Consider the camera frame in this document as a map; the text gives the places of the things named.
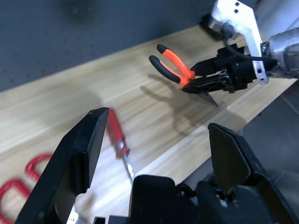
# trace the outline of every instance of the gray wall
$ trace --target gray wall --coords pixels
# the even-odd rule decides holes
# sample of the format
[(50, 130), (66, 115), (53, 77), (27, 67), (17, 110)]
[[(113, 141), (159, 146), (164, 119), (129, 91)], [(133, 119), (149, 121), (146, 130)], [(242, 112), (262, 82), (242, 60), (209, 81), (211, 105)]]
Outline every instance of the gray wall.
[(0, 91), (195, 26), (213, 3), (2, 0)]
[(299, 0), (262, 0), (256, 17), (260, 32), (267, 37), (299, 27)]

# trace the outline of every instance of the screwdriver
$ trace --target screwdriver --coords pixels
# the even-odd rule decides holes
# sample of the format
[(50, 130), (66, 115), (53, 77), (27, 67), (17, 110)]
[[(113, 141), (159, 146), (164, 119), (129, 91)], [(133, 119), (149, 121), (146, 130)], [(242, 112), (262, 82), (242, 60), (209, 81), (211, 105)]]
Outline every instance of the screwdriver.
[(129, 176), (131, 177), (131, 180), (133, 180), (135, 174), (133, 171), (133, 166), (128, 158), (128, 155), (131, 150), (127, 146), (126, 137), (121, 129), (121, 125), (117, 119), (116, 113), (113, 108), (109, 109), (109, 116), (106, 128), (110, 141), (112, 145), (115, 147), (116, 157), (124, 159), (127, 165), (127, 171), (129, 173)]

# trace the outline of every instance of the red screwdriver handle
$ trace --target red screwdriver handle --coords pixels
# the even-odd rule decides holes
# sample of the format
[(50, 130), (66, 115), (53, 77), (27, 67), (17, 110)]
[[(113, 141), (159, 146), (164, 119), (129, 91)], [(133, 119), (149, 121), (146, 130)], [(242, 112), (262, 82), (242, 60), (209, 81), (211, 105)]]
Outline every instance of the red screwdriver handle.
[(111, 143), (116, 149), (116, 156), (123, 157), (125, 154), (129, 155), (130, 149), (126, 143), (126, 137), (121, 129), (121, 125), (117, 119), (114, 109), (109, 109), (109, 116), (107, 121), (107, 132)]

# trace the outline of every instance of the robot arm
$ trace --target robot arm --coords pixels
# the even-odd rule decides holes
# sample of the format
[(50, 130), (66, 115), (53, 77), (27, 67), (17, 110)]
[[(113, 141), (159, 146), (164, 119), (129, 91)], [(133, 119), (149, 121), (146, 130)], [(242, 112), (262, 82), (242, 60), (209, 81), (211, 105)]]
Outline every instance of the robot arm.
[[(262, 43), (253, 9), (236, 0), (217, 0), (208, 27), (221, 35), (225, 47), (218, 50), (217, 57), (192, 67), (195, 75), (201, 77), (192, 80), (183, 91), (233, 93), (246, 89), (254, 79), (267, 84), (269, 77), (299, 78), (299, 28)], [(228, 45), (228, 39), (237, 34), (244, 35), (248, 50)]]

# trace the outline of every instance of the screwdriver shaft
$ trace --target screwdriver shaft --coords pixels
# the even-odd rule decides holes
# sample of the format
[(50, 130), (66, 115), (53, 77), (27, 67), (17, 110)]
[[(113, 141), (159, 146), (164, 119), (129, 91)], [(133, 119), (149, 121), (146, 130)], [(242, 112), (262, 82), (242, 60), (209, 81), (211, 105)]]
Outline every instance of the screwdriver shaft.
[(129, 173), (131, 179), (134, 180), (134, 178), (135, 178), (135, 173), (134, 173), (134, 171), (133, 171), (133, 166), (132, 166), (132, 164), (130, 163), (130, 160), (129, 160), (128, 156), (125, 154), (125, 155), (123, 156), (123, 159), (124, 159), (124, 161), (126, 162), (126, 165), (127, 165), (127, 168), (128, 168), (128, 173)]

